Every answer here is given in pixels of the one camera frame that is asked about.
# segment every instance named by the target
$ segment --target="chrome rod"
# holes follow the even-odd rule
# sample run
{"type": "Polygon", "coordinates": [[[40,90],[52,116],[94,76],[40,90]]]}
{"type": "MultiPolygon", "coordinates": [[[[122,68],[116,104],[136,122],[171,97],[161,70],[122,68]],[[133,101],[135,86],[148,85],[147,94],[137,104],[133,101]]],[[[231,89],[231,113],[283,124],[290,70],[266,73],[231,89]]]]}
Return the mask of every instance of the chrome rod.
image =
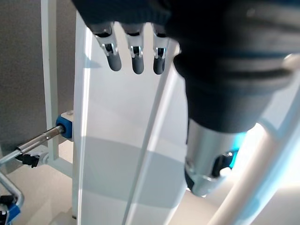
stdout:
{"type": "Polygon", "coordinates": [[[59,125],[54,127],[46,132],[42,133],[41,135],[32,138],[28,142],[17,146],[17,150],[19,150],[22,154],[26,154],[27,152],[33,150],[37,146],[49,141],[50,139],[54,138],[55,136],[64,132],[64,127],[59,125]]]}

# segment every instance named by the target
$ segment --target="white vertical post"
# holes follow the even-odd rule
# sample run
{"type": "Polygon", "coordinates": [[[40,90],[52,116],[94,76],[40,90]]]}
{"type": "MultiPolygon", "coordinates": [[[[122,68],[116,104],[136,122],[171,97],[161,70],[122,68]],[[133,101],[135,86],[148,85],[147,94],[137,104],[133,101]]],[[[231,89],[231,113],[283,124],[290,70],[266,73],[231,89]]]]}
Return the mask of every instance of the white vertical post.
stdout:
{"type": "Polygon", "coordinates": [[[92,33],[84,24],[81,16],[76,14],[75,40],[75,88],[74,88],[74,151],[72,178],[72,215],[81,224],[81,199],[83,188],[83,161],[86,138],[87,111],[90,86],[90,58],[92,50],[92,33]]]}
{"type": "MultiPolygon", "coordinates": [[[[168,66],[171,66],[172,64],[172,56],[176,51],[177,45],[178,44],[175,41],[170,41],[169,43],[168,60],[170,62],[167,63],[168,66]]],[[[150,118],[141,147],[141,153],[139,156],[138,166],[136,168],[134,182],[130,190],[129,199],[124,213],[122,222],[123,225],[129,225],[132,223],[132,218],[134,217],[136,211],[136,204],[133,204],[133,202],[137,202],[137,200],[140,198],[145,175],[150,163],[149,157],[146,157],[146,152],[147,150],[153,151],[157,145],[159,133],[165,119],[168,105],[170,103],[176,81],[175,75],[170,74],[170,71],[170,68],[166,69],[162,73],[159,80],[157,92],[154,98],[150,118]]]]}
{"type": "MultiPolygon", "coordinates": [[[[47,129],[55,126],[58,117],[56,65],[56,0],[41,0],[44,89],[47,129]]],[[[59,157],[58,137],[48,141],[49,161],[59,157]]]]}
{"type": "Polygon", "coordinates": [[[300,134],[300,89],[281,128],[259,147],[209,225],[250,225],[277,191],[300,134]]]}

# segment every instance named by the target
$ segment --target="blue bracket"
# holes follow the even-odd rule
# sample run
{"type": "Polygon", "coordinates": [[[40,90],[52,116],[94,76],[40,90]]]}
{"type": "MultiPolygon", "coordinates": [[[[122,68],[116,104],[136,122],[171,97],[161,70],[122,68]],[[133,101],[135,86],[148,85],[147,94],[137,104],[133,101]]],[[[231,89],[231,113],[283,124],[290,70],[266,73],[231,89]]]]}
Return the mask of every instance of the blue bracket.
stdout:
{"type": "Polygon", "coordinates": [[[67,120],[66,118],[63,118],[62,116],[59,116],[56,120],[56,125],[62,125],[64,127],[64,132],[61,133],[61,136],[70,139],[72,138],[72,122],[67,120]]]}
{"type": "Polygon", "coordinates": [[[9,216],[7,220],[8,224],[21,213],[20,208],[15,204],[11,204],[8,208],[8,211],[9,211],[9,216]]]}

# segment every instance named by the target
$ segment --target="metal tube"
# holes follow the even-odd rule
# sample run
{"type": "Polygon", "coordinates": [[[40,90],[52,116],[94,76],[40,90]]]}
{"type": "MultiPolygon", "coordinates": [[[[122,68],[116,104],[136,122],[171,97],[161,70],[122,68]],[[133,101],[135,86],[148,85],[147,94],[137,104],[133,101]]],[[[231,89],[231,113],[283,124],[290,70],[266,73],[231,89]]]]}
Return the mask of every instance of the metal tube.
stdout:
{"type": "Polygon", "coordinates": [[[0,172],[0,183],[9,191],[13,196],[17,198],[16,206],[22,207],[24,203],[24,196],[22,192],[10,181],[3,173],[0,172]]]}
{"type": "Polygon", "coordinates": [[[50,139],[54,138],[55,136],[59,135],[64,131],[63,126],[57,126],[46,132],[42,133],[41,135],[29,140],[28,142],[19,145],[16,149],[21,151],[22,154],[26,154],[27,152],[33,150],[37,146],[49,141],[50,139]]]}
{"type": "Polygon", "coordinates": [[[10,161],[11,159],[21,155],[22,152],[20,150],[14,150],[13,152],[9,153],[8,155],[6,155],[3,158],[0,158],[0,166],[2,166],[3,164],[7,163],[8,161],[10,161]]]}

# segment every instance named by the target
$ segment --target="white floor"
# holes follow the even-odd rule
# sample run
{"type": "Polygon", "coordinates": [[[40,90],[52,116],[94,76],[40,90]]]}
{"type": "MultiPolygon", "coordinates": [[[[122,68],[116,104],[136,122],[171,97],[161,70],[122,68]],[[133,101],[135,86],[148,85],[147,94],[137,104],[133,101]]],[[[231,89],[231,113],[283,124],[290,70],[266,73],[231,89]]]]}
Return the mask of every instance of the white floor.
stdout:
{"type": "MultiPolygon", "coordinates": [[[[60,145],[60,156],[72,161],[72,143],[60,145]]],[[[72,180],[48,165],[22,166],[8,177],[22,190],[24,206],[14,225],[48,225],[71,208],[72,180]]]]}

